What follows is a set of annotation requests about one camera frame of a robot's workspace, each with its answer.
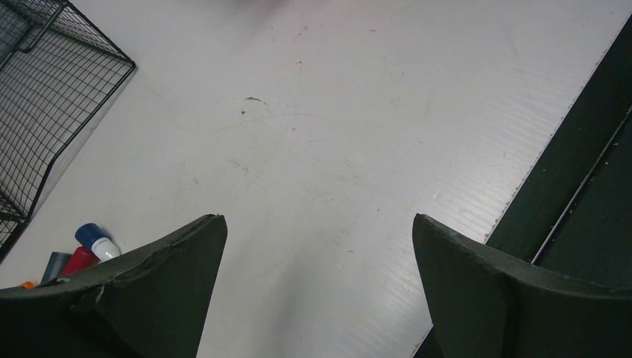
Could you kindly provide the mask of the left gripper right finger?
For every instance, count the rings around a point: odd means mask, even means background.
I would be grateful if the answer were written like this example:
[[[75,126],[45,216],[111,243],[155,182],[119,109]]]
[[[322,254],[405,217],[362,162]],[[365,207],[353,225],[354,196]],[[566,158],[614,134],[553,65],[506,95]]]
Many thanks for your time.
[[[425,214],[412,242],[444,357],[629,357],[631,291],[532,265]]]

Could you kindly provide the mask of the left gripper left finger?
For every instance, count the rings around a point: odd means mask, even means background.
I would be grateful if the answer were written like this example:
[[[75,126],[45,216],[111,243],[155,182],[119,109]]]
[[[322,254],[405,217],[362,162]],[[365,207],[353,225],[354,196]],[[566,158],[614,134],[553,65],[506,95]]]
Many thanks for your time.
[[[1,291],[3,357],[195,357],[227,223],[205,215],[33,289]]]

